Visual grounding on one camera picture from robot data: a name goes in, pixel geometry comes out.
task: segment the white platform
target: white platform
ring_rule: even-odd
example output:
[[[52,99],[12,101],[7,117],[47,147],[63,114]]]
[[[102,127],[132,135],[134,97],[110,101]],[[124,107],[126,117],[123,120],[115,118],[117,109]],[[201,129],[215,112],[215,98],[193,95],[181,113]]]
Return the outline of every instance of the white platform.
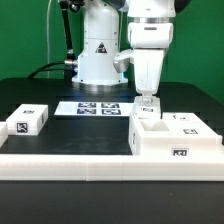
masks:
[[[224,181],[221,136],[193,114],[145,120],[148,109],[142,108],[140,119],[136,113],[130,118],[137,127],[135,140],[129,134],[133,156],[1,154],[0,180]]]

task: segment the white block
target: white block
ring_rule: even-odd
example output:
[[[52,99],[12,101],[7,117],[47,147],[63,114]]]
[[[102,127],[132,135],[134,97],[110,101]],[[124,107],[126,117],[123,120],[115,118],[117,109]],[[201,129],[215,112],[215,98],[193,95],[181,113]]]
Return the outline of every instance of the white block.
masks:
[[[9,135],[38,135],[48,119],[48,106],[22,104],[7,118]]]
[[[208,156],[220,151],[222,136],[193,113],[164,113],[163,119],[132,113],[129,144],[134,155]]]
[[[0,148],[8,138],[7,123],[0,122]]]

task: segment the black cable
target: black cable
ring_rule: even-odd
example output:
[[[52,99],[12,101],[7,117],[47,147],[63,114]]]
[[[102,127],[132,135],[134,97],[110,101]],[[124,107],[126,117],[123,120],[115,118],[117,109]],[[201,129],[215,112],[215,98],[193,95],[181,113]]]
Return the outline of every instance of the black cable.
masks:
[[[72,69],[62,69],[62,68],[51,68],[51,69],[40,69],[32,72],[27,78],[33,79],[39,72],[51,72],[51,71],[73,71]]]
[[[55,65],[64,65],[64,61],[57,61],[57,62],[52,62],[52,63],[49,63],[49,64],[46,64],[40,68],[38,68],[36,71],[30,73],[27,78],[28,79],[32,79],[37,73],[39,73],[39,71],[45,69],[45,68],[49,68],[49,67],[52,67],[52,66],[55,66]]]

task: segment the robot logo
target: robot logo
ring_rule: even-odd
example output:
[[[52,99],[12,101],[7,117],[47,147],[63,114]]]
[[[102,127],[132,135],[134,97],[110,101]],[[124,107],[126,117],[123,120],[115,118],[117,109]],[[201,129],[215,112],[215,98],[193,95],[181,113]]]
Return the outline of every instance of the robot logo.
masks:
[[[103,42],[101,42],[100,46],[96,49],[95,53],[107,54],[107,50],[106,50]]]

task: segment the white base board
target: white base board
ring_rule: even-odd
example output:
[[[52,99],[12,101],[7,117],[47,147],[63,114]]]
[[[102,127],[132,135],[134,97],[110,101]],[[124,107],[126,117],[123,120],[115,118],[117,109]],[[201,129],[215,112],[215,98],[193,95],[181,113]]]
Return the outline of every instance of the white base board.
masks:
[[[0,180],[224,181],[224,155],[209,157],[1,155]]]

